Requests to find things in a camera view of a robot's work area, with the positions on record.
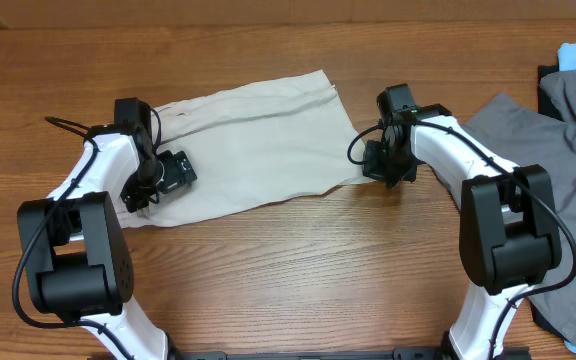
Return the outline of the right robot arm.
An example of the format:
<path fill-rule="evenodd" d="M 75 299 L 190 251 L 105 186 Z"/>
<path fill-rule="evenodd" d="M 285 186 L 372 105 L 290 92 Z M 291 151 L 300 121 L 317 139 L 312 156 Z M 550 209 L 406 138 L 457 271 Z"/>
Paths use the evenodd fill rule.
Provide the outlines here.
<path fill-rule="evenodd" d="M 376 99 L 380 140 L 363 155 L 364 176 L 394 187 L 428 164 L 460 213 L 459 254 L 470 284 L 456 322 L 436 347 L 400 347 L 396 359 L 527 359 L 503 339 L 530 291 L 557 267 L 562 250 L 548 173 L 487 149 L 442 105 L 417 105 L 405 84 Z"/>

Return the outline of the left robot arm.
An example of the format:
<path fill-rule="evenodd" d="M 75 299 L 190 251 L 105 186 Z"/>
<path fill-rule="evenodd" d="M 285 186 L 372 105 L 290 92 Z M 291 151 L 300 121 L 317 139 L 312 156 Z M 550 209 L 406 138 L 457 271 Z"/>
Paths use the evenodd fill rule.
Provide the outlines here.
<path fill-rule="evenodd" d="M 135 213 L 189 187 L 197 175 L 187 155 L 159 149 L 159 114 L 138 98 L 116 100 L 110 124 L 48 121 L 80 136 L 83 153 L 58 188 L 18 209 L 15 312 L 35 328 L 83 328 L 117 359 L 180 358 L 133 295 L 133 263 L 117 213 Z"/>

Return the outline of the beige shorts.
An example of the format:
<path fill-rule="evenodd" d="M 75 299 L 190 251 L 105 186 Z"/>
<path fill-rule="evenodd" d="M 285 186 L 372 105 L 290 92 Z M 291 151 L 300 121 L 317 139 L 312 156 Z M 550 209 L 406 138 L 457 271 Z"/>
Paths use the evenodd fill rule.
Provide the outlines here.
<path fill-rule="evenodd" d="M 185 152 L 197 178 L 157 204 L 119 213 L 124 228 L 196 223 L 368 180 L 356 163 L 365 146 L 321 70 L 156 110 L 162 149 Z"/>

